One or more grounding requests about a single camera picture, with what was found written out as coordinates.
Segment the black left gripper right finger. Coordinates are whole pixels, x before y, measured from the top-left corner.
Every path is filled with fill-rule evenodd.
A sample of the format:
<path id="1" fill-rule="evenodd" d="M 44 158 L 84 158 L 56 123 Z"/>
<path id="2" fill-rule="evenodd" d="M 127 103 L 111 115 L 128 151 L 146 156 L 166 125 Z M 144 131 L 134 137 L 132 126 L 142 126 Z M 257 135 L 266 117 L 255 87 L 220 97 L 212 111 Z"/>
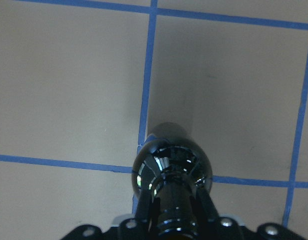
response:
<path id="1" fill-rule="evenodd" d="M 214 222 L 219 217 L 209 192 L 204 187 L 196 190 L 196 202 L 198 216 L 202 222 Z"/>

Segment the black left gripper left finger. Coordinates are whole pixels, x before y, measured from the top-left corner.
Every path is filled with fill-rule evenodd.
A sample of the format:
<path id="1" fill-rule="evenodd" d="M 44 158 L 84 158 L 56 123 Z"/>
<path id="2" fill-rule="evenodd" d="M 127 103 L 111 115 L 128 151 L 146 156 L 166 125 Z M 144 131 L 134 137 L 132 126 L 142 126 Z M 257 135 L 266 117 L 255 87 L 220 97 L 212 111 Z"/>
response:
<path id="1" fill-rule="evenodd" d="M 152 191 L 149 189 L 142 190 L 138 198 L 135 218 L 142 223 L 149 223 L 154 217 L 154 210 L 156 210 L 156 202 Z"/>

